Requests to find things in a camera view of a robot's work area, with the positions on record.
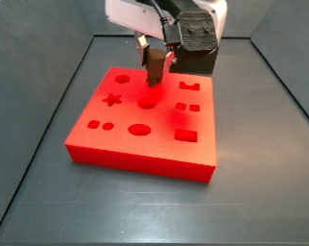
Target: gray wall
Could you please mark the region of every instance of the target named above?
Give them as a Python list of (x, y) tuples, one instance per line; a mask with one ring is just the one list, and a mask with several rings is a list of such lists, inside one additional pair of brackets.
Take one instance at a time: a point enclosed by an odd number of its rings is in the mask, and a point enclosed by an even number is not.
[(309, 0), (277, 0), (252, 42), (309, 115)]
[(90, 41), (72, 0), (0, 1), (0, 221)]

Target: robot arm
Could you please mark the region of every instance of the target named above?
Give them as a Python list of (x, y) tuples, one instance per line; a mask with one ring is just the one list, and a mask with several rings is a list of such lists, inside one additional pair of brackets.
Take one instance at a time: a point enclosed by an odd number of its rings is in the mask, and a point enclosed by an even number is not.
[[(224, 0), (106, 0), (108, 20), (135, 31), (140, 64), (154, 86), (178, 61), (208, 56), (219, 45)], [(163, 39), (166, 51), (151, 49), (144, 34)]]

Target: block top surface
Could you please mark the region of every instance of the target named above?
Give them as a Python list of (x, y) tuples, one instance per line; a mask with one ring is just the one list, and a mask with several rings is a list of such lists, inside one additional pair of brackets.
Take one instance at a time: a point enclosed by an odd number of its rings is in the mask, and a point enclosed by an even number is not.
[(211, 78), (111, 68), (64, 144), (215, 166), (213, 124)]

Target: circular hole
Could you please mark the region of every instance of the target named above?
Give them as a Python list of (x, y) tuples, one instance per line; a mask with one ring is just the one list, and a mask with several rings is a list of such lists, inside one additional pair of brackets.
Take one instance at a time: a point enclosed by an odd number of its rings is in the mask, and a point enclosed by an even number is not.
[(142, 97), (139, 100), (138, 100), (138, 107), (143, 110), (148, 110), (151, 108), (154, 108), (156, 102), (154, 101), (154, 98), (151, 97)]
[(103, 126), (102, 126), (102, 129), (104, 131), (110, 131), (112, 128), (114, 128), (114, 124), (111, 122), (104, 123)]
[(96, 120), (90, 120), (90, 121), (87, 122), (87, 124), (86, 124), (86, 127), (90, 128), (90, 129), (96, 129), (98, 125), (99, 125), (99, 121), (96, 121)]
[(128, 76), (122, 74), (122, 75), (118, 75), (116, 78), (115, 78), (115, 82), (119, 83), (119, 84), (124, 84), (127, 83), (130, 80)]
[(147, 135), (151, 132), (151, 128), (143, 124), (135, 124), (127, 128), (127, 131), (132, 135)]

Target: red foam block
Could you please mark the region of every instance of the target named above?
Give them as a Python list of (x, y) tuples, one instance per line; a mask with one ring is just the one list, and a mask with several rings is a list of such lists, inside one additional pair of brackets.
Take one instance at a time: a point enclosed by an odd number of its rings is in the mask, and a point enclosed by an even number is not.
[(74, 162), (207, 183), (216, 167), (212, 82), (111, 68), (66, 138)]

